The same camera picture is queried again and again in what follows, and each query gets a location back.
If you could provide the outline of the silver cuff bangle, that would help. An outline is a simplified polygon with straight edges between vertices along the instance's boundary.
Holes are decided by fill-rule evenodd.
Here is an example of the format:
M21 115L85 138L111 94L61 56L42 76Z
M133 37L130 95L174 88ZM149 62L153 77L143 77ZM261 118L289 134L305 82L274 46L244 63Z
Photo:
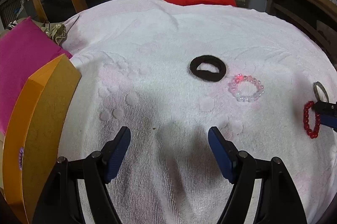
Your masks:
M316 81L313 83L314 96L317 101L329 102L329 96L325 87L319 82Z

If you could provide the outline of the orange cardboard box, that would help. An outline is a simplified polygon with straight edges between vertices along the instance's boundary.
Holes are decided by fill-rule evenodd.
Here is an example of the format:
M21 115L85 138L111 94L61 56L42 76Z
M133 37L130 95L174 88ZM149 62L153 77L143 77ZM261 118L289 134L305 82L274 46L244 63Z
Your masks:
M68 107L81 78L66 55L26 81L3 144L5 200L22 223L32 223L39 196L56 162Z

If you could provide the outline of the wooden shelf unit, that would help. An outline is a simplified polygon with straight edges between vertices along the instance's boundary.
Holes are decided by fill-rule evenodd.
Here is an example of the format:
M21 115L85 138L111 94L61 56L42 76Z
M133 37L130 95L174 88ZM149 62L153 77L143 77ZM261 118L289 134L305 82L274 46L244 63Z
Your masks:
M266 12L296 26L336 59L336 4L330 0L267 0Z

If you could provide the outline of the white pink towel bedspread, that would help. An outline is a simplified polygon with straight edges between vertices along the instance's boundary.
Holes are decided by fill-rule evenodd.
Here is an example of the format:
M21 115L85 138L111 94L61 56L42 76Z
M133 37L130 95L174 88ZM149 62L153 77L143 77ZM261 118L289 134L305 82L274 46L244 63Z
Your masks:
M336 194L336 133L303 129L319 81L336 101L336 70L293 25L253 9L112 0L65 22L82 77L59 155L87 157L123 126L131 143L107 187L123 223L216 223L231 192L207 133L253 157L279 157L309 223Z

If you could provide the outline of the magenta cushion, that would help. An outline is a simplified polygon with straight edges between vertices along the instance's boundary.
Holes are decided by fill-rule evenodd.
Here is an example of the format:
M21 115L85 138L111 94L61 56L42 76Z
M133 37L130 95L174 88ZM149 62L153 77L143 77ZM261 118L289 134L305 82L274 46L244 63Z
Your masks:
M1 132L7 125L27 79L42 66L70 52L52 41L28 17L1 37Z

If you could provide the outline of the crumpled beige cloth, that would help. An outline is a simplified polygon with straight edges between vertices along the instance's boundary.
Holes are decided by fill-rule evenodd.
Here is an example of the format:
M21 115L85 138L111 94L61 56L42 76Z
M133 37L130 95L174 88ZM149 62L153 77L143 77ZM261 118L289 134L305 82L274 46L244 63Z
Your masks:
M66 26L62 23L44 23L41 30L57 45L60 45L66 38Z

